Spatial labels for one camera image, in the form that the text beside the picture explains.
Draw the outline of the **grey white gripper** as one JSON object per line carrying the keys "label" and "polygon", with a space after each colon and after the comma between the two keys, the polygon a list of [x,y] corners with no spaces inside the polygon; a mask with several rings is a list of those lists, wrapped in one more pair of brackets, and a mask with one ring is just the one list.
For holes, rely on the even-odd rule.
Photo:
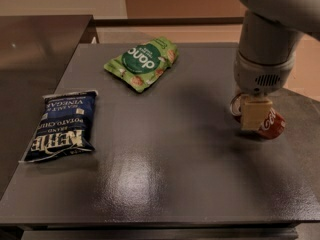
{"label": "grey white gripper", "polygon": [[284,63],[263,65],[251,62],[237,53],[234,62],[234,78],[243,93],[240,100],[241,129],[257,131],[267,118],[272,101],[265,96],[281,89],[293,69],[295,55]]}

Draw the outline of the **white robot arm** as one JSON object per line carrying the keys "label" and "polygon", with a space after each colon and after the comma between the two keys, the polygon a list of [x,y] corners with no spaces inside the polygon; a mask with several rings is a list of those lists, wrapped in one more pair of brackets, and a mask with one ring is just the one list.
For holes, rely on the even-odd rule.
{"label": "white robot arm", "polygon": [[303,35],[320,40],[320,0],[239,0],[246,12],[234,78],[242,92],[241,128],[258,130],[268,117],[268,95],[282,88]]}

